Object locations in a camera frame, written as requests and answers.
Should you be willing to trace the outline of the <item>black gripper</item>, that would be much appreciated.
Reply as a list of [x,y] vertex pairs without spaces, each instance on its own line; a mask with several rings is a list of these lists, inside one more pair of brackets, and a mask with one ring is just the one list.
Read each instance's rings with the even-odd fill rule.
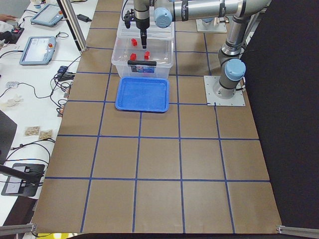
[[147,48],[147,29],[150,27],[150,6],[149,0],[134,0],[134,9],[128,10],[123,16],[127,29],[131,27],[131,22],[136,23],[140,30],[142,48]]

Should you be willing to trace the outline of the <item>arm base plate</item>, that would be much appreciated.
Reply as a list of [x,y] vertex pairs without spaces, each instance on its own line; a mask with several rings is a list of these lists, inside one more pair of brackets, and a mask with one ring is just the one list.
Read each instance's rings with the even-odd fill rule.
[[227,28],[223,21],[218,18],[213,18],[211,22],[204,22],[202,19],[196,20],[196,28],[198,32],[202,33],[215,33],[215,34],[226,34]]
[[217,107],[245,107],[242,90],[226,89],[220,85],[220,76],[204,76],[206,104]]

